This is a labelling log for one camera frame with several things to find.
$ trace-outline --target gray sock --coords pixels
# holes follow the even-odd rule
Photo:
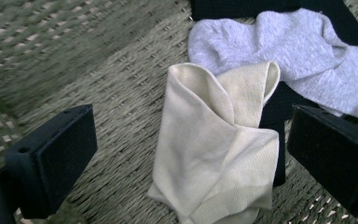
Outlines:
[[[215,75],[275,61],[281,81],[294,91],[335,114],[358,118],[358,47],[343,43],[320,13],[266,11],[254,25],[199,21],[190,32],[188,55]]]

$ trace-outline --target black rectangular block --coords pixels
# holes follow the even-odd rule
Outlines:
[[[288,150],[358,217],[358,127],[321,109],[296,105]]]
[[[91,105],[61,112],[11,147],[6,168],[20,180],[24,217],[56,213],[96,150]]]

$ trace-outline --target white sock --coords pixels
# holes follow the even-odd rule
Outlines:
[[[257,129],[280,79],[276,63],[215,78],[192,63],[169,69],[153,185],[182,223],[252,223],[270,208],[279,140]]]
[[[281,80],[294,91],[336,115],[358,118],[358,47],[343,43],[320,13],[266,11],[254,25],[199,21],[190,32],[188,56],[216,76],[238,66],[276,61]]]

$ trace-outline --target black fabric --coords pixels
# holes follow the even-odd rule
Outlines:
[[[286,173],[285,173],[285,164],[286,159],[284,157],[284,122],[275,122],[270,123],[268,125],[265,125],[264,129],[272,129],[275,130],[277,133],[279,133],[279,154],[278,154],[278,163],[277,168],[275,170],[275,177],[274,177],[274,183],[273,186],[277,187],[286,181]]]
[[[349,45],[358,46],[358,21],[342,0],[302,0],[303,8],[322,12],[333,24],[339,38]]]
[[[291,119],[293,116],[293,105],[317,106],[314,102],[309,101],[292,91],[284,82],[280,82],[274,94],[266,103],[261,115],[259,127],[262,129],[275,130],[279,134],[279,157],[275,170],[273,186],[277,187],[286,181],[285,173],[285,143],[284,143],[284,121]]]
[[[301,0],[192,0],[192,18],[202,19],[255,17],[266,10],[288,11],[301,7]]]
[[[255,17],[266,10],[293,11],[303,7],[322,12],[330,19],[342,41],[358,46],[358,21],[342,0],[191,0],[191,6],[192,18],[195,21]],[[280,82],[277,90],[265,105],[260,121],[260,128],[275,130],[280,136],[274,187],[285,182],[284,121],[293,116],[292,105],[318,107],[314,102],[290,89],[284,82]]]

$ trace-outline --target woven pattern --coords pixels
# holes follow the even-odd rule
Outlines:
[[[358,20],[358,0],[345,2]],[[77,211],[89,223],[178,222],[145,193],[190,14],[186,0],[0,0],[0,153],[65,108],[94,105],[99,150],[48,222],[85,222]],[[258,223],[358,222],[286,156],[287,183]]]
[[[170,15],[174,1],[0,0],[0,101],[21,116]]]

